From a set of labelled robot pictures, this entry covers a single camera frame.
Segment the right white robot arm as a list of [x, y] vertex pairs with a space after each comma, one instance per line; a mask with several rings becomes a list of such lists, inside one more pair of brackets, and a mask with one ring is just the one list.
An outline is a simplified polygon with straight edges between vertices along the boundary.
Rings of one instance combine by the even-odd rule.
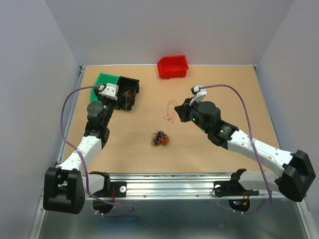
[[301, 202], [316, 173], [307, 153], [289, 152], [251, 139], [244, 131], [221, 119], [221, 112], [213, 102], [193, 102], [187, 98], [176, 106], [181, 122], [193, 122], [216, 146], [237, 152], [268, 168], [268, 171], [239, 169], [229, 181], [217, 182], [217, 197], [239, 196], [252, 190], [280, 192], [286, 198]]

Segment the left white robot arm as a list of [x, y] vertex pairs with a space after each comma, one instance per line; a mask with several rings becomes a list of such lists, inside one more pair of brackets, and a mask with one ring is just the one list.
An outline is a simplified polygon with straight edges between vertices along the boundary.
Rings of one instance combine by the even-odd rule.
[[110, 131], [111, 119], [116, 101], [103, 99], [87, 107], [87, 124], [84, 135], [74, 151], [59, 166], [47, 169], [44, 177], [43, 208], [69, 214], [81, 212], [86, 199], [109, 195], [106, 204], [115, 205], [115, 189], [106, 172], [88, 172], [87, 164], [104, 148]]

